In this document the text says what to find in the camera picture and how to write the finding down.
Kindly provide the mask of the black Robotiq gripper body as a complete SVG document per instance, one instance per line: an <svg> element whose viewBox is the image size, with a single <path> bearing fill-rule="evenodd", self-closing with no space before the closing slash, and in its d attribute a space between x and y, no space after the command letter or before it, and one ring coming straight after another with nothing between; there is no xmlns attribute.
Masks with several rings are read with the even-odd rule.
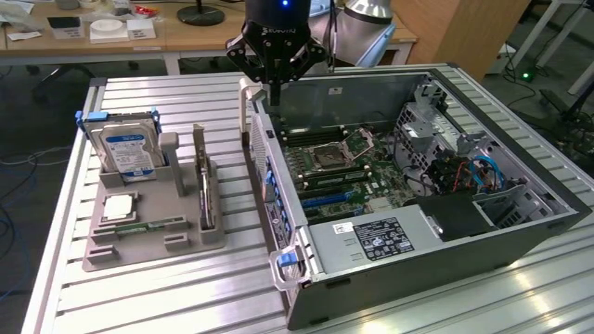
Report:
<svg viewBox="0 0 594 334"><path fill-rule="evenodd" d="M260 64L241 70L252 81L285 83L312 67L309 1L246 1L241 39Z"/></svg>

